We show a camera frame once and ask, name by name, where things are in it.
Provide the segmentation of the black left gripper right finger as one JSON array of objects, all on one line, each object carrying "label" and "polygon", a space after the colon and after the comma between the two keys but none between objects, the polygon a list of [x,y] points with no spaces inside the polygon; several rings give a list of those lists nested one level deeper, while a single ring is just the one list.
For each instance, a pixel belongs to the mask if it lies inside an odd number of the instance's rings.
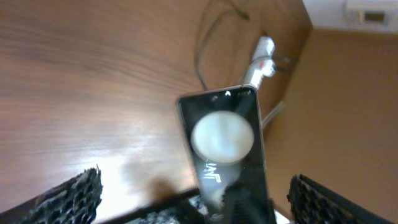
[{"label": "black left gripper right finger", "polygon": [[287,200],[299,224],[392,224],[302,174],[292,177]]}]

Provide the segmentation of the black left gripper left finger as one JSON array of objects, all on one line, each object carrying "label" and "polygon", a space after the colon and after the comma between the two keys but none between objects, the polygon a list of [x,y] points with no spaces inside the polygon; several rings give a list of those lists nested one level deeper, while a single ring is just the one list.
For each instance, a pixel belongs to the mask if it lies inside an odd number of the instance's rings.
[{"label": "black left gripper left finger", "polygon": [[90,168],[1,213],[1,223],[92,223],[101,203],[101,170]]}]

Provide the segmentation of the black Samsung Galaxy smartphone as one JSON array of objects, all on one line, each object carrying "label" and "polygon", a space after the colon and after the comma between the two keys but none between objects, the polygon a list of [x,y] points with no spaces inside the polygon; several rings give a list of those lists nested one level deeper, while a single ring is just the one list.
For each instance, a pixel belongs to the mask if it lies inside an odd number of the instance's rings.
[{"label": "black Samsung Galaxy smartphone", "polygon": [[257,90],[238,85],[182,95],[177,109],[205,222],[275,223]]}]

